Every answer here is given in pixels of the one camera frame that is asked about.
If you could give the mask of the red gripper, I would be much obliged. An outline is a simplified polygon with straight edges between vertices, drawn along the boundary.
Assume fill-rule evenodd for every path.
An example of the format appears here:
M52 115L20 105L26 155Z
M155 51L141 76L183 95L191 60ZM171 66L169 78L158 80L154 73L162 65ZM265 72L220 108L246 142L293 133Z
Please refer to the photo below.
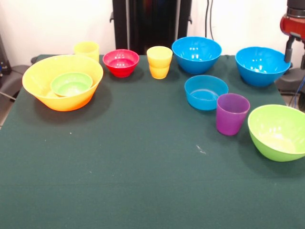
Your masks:
M297 37L300 37L300 39L303 41L305 40L305 19L289 17L285 14L281 18L280 28L284 34L290 36L286 43L285 58L284 58L284 61L286 63L290 63L293 52L292 45L295 40L295 37L292 35L296 35Z

